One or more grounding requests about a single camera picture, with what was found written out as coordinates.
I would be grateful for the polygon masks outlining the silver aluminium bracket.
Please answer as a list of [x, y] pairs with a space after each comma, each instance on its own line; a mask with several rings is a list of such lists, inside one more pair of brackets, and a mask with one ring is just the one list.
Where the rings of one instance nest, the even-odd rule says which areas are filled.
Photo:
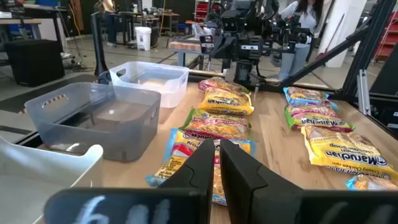
[[371, 116], [371, 105], [369, 99], [369, 87], [367, 71], [360, 70], [357, 76], [357, 88], [358, 88], [358, 103], [359, 110], [363, 115]]

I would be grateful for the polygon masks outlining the grey metal leg workbench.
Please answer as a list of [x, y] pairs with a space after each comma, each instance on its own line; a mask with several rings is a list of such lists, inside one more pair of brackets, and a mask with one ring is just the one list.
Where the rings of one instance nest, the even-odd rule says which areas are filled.
[[198, 71], [223, 72], [221, 59], [214, 59], [196, 38], [176, 37], [169, 42], [168, 48], [176, 54], [177, 65], [180, 67]]

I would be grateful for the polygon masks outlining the white plastic bin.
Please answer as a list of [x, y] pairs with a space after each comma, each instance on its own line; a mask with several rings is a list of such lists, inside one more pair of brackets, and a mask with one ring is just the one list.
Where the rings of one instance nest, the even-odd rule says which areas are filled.
[[44, 205], [53, 194], [102, 185], [99, 144], [76, 156], [11, 144], [0, 137], [0, 224], [44, 224]]

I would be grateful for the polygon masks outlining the yellow Maruchan noodle pack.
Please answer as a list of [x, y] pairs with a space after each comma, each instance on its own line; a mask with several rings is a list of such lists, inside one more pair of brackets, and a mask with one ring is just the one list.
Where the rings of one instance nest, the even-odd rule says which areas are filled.
[[301, 128], [312, 165], [351, 175], [398, 180], [398, 171], [367, 138], [315, 126]]
[[210, 87], [198, 108], [212, 113], [250, 115], [254, 111], [248, 94]]

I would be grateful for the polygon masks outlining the white trash bin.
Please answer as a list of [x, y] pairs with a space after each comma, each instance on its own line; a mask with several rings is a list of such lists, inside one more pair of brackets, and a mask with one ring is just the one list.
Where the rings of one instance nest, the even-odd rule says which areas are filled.
[[136, 42], [138, 50], [150, 50], [150, 35], [152, 29], [150, 27], [135, 27]]

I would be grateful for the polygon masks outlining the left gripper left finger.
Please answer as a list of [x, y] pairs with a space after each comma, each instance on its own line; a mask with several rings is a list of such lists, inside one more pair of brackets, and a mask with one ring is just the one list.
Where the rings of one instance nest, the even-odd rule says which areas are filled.
[[44, 207], [45, 224], [210, 224], [215, 145], [211, 139], [152, 189], [75, 187]]

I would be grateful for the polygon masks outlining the black leg work table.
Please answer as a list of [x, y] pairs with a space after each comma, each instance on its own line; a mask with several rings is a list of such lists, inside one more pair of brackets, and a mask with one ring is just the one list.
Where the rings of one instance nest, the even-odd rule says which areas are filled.
[[134, 48], [137, 46], [134, 34], [136, 25], [155, 26], [159, 34], [173, 37], [178, 32], [178, 18], [180, 15], [174, 12], [161, 12], [159, 15], [143, 15], [142, 13], [121, 11], [112, 13], [111, 16], [119, 21], [122, 26], [122, 42], [116, 42], [116, 44]]

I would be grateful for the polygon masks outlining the green pink Maruchan noodle pack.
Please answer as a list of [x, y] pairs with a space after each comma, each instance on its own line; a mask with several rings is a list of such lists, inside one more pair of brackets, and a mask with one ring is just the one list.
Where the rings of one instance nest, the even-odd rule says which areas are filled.
[[208, 88], [220, 88], [227, 91], [236, 91], [249, 94], [249, 90], [244, 86], [234, 82], [227, 82], [224, 78], [221, 77], [212, 77], [206, 80], [202, 80], [198, 83], [198, 88], [201, 91], [206, 91]]
[[185, 133], [201, 139], [249, 140], [251, 125], [246, 118], [226, 114], [213, 114], [192, 109], [183, 126]]
[[353, 124], [342, 120], [338, 114], [329, 106], [309, 105], [293, 106], [287, 105], [284, 114], [290, 129], [300, 129], [304, 126], [315, 126], [337, 132], [352, 132], [355, 130]]

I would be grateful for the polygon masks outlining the wooden top desk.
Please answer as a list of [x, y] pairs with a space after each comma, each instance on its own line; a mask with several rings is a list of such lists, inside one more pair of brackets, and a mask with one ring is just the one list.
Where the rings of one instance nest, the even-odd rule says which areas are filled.
[[23, 39], [28, 39], [28, 34], [26, 31], [25, 26], [30, 25], [32, 30], [31, 34], [33, 39], [41, 39], [41, 33], [39, 29], [39, 24], [41, 24], [42, 21], [40, 19], [26, 19], [26, 18], [0, 18], [0, 42], [5, 43], [9, 42], [9, 25], [18, 25], [19, 26], [19, 33], [22, 36]]

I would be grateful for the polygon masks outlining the red metal shelving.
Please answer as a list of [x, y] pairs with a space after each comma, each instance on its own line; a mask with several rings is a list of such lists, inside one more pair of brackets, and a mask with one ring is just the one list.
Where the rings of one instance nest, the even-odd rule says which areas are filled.
[[386, 61], [398, 43], [398, 10], [391, 13], [374, 53], [373, 62]]

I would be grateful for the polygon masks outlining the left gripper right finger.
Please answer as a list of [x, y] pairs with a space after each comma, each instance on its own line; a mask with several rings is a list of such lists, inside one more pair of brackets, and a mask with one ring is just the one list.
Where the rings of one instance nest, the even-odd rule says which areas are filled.
[[226, 139], [220, 166], [231, 224], [398, 224], [398, 191], [305, 190]]

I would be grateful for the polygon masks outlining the blue Maruchan noodle pack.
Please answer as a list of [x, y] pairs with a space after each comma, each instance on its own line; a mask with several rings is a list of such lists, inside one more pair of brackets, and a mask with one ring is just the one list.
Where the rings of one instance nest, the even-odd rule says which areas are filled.
[[286, 100], [289, 105], [292, 106], [329, 106], [335, 111], [338, 111], [338, 106], [331, 102], [328, 97], [329, 95], [316, 90], [308, 90], [298, 87], [284, 87], [283, 88]]
[[398, 181], [369, 175], [356, 175], [345, 183], [350, 190], [398, 190]]
[[[193, 137], [177, 128], [171, 129], [165, 148], [163, 164], [155, 174], [145, 177], [146, 182], [152, 187], [158, 187], [165, 182], [181, 168], [183, 163], [196, 151], [203, 141], [203, 139]], [[220, 140], [214, 140], [214, 145], [216, 149], [212, 202], [227, 206], [221, 183]]]

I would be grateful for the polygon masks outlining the grey translucent plastic bin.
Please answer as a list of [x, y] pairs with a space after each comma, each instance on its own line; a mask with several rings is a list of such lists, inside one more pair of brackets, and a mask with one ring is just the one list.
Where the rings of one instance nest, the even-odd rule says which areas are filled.
[[157, 134], [160, 93], [97, 83], [72, 83], [25, 103], [49, 149], [82, 153], [99, 144], [103, 157], [136, 161]]

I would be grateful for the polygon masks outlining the black cabinet box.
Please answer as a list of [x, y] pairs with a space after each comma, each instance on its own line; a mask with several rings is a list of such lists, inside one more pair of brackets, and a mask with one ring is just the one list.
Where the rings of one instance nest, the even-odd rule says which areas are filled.
[[18, 85], [35, 87], [65, 76], [61, 47], [55, 40], [15, 40], [4, 48]]

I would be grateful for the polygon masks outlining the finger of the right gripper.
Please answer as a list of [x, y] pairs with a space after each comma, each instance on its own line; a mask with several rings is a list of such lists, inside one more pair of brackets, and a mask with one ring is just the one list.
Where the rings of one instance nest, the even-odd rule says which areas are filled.
[[224, 34], [214, 39], [213, 58], [238, 59], [239, 36]]
[[278, 36], [268, 36], [264, 39], [264, 56], [270, 56], [279, 52], [278, 41]]

